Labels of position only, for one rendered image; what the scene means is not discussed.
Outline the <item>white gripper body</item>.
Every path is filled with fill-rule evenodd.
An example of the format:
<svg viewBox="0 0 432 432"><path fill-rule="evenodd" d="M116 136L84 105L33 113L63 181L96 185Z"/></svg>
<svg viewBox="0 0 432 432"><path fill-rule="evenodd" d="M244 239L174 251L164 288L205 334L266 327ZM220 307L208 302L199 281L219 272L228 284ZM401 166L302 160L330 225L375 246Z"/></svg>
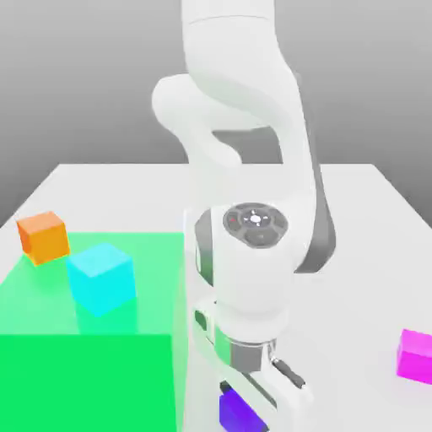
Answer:
<svg viewBox="0 0 432 432"><path fill-rule="evenodd" d="M255 373L236 371L233 387L269 432L311 432L313 394L305 379L282 359L270 359Z"/></svg>

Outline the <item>small purple cube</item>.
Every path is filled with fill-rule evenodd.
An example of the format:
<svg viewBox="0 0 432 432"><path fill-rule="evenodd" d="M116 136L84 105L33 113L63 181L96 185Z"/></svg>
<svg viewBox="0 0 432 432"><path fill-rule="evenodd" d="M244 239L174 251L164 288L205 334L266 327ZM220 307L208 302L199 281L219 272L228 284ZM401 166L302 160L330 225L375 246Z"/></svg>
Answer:
<svg viewBox="0 0 432 432"><path fill-rule="evenodd" d="M267 424L233 389L219 397L219 423L225 432L268 432Z"/></svg>

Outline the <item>small magenta cube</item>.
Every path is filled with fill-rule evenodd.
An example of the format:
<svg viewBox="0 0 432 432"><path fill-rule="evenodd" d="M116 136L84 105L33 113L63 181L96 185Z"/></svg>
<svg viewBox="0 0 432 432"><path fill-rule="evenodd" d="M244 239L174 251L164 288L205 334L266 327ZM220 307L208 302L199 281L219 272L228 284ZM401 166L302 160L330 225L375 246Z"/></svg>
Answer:
<svg viewBox="0 0 432 432"><path fill-rule="evenodd" d="M397 348L397 375L432 385L432 335L402 330Z"/></svg>

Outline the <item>small cyan cube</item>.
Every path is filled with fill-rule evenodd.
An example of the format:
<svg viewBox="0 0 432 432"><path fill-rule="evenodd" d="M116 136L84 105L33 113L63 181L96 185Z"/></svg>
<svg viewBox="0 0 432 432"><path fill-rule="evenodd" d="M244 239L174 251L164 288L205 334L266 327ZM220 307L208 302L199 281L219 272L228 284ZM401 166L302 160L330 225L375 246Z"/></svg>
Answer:
<svg viewBox="0 0 432 432"><path fill-rule="evenodd" d="M73 299L101 317L136 298L132 258L109 243L92 246L66 260Z"/></svg>

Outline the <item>small orange cube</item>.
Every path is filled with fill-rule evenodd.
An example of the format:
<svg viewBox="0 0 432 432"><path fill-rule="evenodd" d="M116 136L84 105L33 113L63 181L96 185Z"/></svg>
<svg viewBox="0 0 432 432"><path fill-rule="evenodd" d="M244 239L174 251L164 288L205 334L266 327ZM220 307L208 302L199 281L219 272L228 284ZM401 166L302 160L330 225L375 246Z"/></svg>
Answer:
<svg viewBox="0 0 432 432"><path fill-rule="evenodd" d="M52 211L16 221L25 255L39 266L70 253L64 222Z"/></svg>

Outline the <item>large green box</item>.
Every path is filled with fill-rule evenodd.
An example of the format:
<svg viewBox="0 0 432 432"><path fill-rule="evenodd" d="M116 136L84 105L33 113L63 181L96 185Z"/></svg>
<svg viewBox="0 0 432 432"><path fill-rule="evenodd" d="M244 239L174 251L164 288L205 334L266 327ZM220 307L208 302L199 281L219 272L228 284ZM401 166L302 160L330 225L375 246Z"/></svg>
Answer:
<svg viewBox="0 0 432 432"><path fill-rule="evenodd" d="M0 432L182 432L188 357L183 237L73 233L133 260L136 297L94 317L63 260L17 259L0 283Z"/></svg>

